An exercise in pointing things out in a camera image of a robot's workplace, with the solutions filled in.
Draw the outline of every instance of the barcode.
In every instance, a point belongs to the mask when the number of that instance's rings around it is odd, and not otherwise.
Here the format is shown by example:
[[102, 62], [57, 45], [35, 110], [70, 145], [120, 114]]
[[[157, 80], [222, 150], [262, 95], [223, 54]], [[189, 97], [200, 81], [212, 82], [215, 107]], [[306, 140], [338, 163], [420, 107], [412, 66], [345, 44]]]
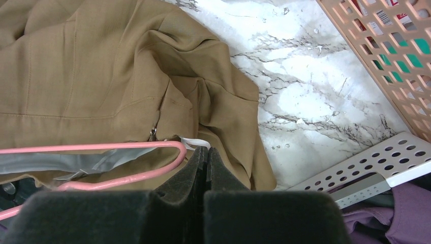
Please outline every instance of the barcode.
[[385, 12], [383, 12], [383, 10], [377, 12], [377, 16], [380, 18], [384, 25], [392, 24], [389, 17], [385, 14]]

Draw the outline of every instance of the purple clothing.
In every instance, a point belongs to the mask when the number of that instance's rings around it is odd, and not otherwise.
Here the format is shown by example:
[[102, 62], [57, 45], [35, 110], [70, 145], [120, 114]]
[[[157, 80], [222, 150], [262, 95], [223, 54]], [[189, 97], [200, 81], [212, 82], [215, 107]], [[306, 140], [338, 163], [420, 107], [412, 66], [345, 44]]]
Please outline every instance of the purple clothing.
[[355, 231], [357, 223], [382, 230], [392, 244], [431, 243], [431, 192], [405, 183], [392, 188], [395, 208], [371, 207], [344, 214], [347, 230], [354, 244], [381, 244], [364, 233]]

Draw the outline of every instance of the pink hanger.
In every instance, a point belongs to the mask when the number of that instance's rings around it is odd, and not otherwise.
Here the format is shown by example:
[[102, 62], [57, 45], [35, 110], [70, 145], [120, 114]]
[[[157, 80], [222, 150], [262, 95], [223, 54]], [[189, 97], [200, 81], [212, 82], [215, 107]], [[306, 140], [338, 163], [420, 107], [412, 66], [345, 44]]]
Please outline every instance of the pink hanger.
[[[70, 189], [83, 191], [97, 191], [118, 187], [129, 183], [150, 179], [162, 174], [166, 174], [178, 167], [186, 157], [187, 149], [181, 142], [178, 141], [152, 141], [152, 142], [126, 142], [126, 143], [111, 143], [111, 144], [87, 144], [87, 145], [63, 145], [63, 146], [39, 146], [39, 147], [24, 147], [12, 149], [0, 149], [0, 154], [19, 154], [19, 153], [45, 153], [49, 151], [75, 151], [75, 150], [101, 150], [101, 149], [120, 149], [120, 148], [146, 148], [146, 147], [176, 147], [179, 149], [178, 157], [170, 164], [151, 171], [129, 175], [118, 179], [107, 180], [99, 183], [84, 183], [70, 181], [53, 189], [53, 191], [66, 191]], [[13, 207], [0, 212], [0, 220], [13, 217], [19, 213], [21, 206]]]

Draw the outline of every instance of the white marble countertop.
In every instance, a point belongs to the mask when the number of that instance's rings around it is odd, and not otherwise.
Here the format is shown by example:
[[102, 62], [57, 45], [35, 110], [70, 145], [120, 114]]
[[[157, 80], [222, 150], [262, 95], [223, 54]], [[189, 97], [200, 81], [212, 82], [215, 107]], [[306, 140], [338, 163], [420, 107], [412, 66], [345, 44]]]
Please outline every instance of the white marble countertop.
[[166, 2], [226, 42], [259, 86], [259, 129], [278, 189], [408, 131], [315, 0]]

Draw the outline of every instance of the brown fabric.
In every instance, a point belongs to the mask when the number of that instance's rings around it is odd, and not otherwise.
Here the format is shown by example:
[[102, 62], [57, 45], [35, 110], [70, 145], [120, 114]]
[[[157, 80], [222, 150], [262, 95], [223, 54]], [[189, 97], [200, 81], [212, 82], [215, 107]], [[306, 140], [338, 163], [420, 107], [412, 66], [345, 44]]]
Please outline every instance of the brown fabric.
[[[258, 88], [230, 63], [227, 45], [185, 12], [157, 0], [0, 3], [0, 148], [147, 141], [160, 110], [158, 140], [207, 140], [246, 186], [275, 187], [258, 134]], [[175, 157], [157, 149], [80, 180], [135, 174]], [[152, 189], [178, 170], [120, 189]], [[0, 181], [50, 184], [64, 174]]]

